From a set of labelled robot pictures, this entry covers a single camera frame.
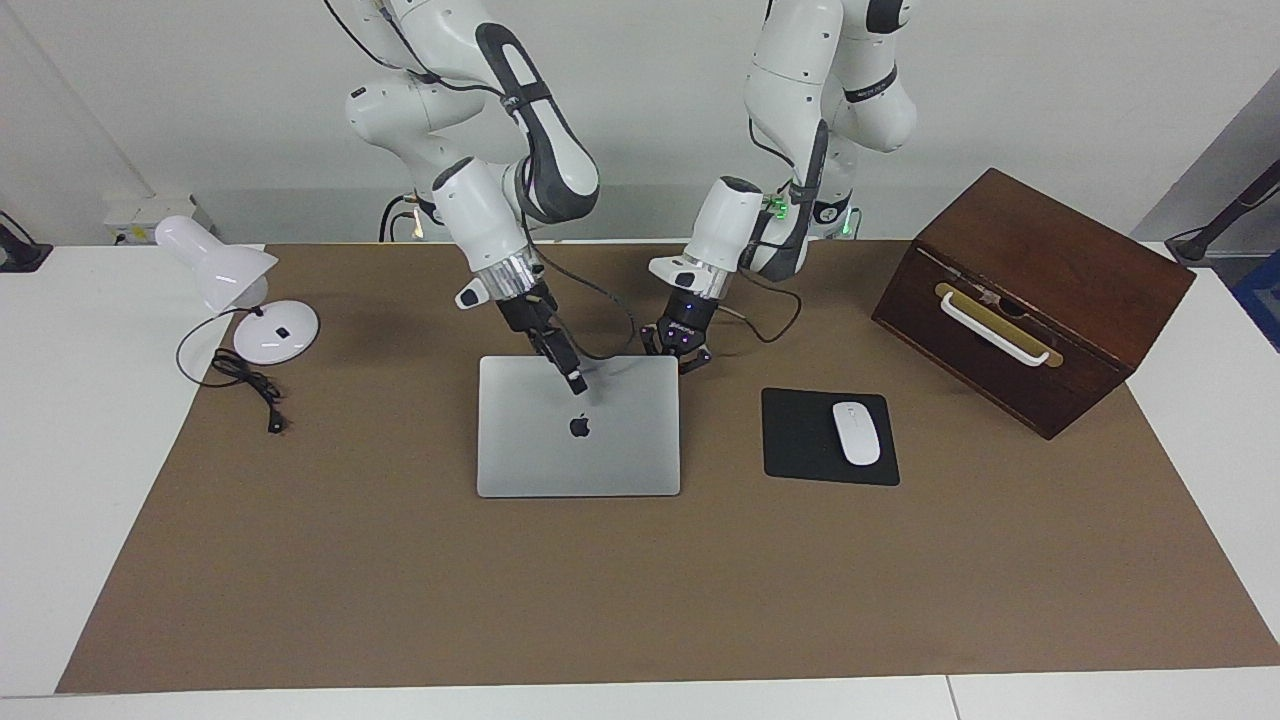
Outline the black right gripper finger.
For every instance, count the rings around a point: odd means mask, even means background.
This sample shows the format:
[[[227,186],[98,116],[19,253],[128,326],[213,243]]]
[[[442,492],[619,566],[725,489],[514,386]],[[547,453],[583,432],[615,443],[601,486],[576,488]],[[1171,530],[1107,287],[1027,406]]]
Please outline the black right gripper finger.
[[[579,355],[570,340],[549,338],[548,359],[564,378],[573,395],[582,395],[588,391]]]

